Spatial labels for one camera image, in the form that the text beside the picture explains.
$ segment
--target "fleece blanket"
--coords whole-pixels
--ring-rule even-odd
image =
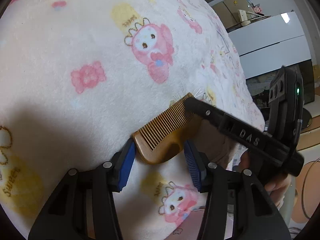
[[[69,169],[110,160],[188,92],[264,127],[236,48],[204,0],[12,0],[0,59],[0,203],[25,237]],[[235,151],[207,122],[194,141],[224,167]],[[206,195],[182,152],[155,166],[137,156],[114,199],[124,239],[163,240]]]

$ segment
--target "cardboard box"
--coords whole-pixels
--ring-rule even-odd
[[[217,13],[226,29],[241,23],[238,10],[254,13],[247,0],[223,0],[213,5],[212,9]]]

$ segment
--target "comb teeth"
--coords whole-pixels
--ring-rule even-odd
[[[139,133],[151,150],[154,150],[167,135],[191,121],[193,113],[186,111],[183,105],[184,100],[189,97],[192,97],[191,93],[186,94],[178,102],[139,129]]]
[[[193,186],[195,186],[198,191],[201,191],[200,171],[199,171],[198,165],[196,164],[196,160],[192,155],[192,151],[188,142],[184,143],[184,156],[186,158],[186,163],[188,165],[188,170],[193,182]]]

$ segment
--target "yellow cartoon character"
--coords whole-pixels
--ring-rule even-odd
[[[41,178],[12,152],[13,138],[0,126],[0,202],[32,223],[39,213],[44,187]]]
[[[212,106],[217,105],[217,97],[216,94],[212,91],[212,89],[207,86],[205,92],[203,93],[202,97],[199,98],[200,101],[204,101]]]

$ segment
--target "cable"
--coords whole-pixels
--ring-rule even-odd
[[[292,227],[292,228],[288,228],[288,229],[289,229],[290,234],[294,235],[291,237],[291,239],[294,239],[301,232],[301,229],[296,228],[296,227]]]
[[[302,185],[302,191],[301,191],[301,207],[302,207],[302,211],[303,211],[303,214],[304,216],[307,218],[307,219],[310,219],[310,217],[307,215],[307,212],[304,208],[304,187],[306,185],[306,181],[307,181],[307,176],[309,174],[309,171],[311,170],[311,168],[320,160],[320,158],[316,159],[314,163],[312,163],[312,165],[310,166],[310,168],[308,169],[307,171],[307,174],[303,180],[303,185]]]

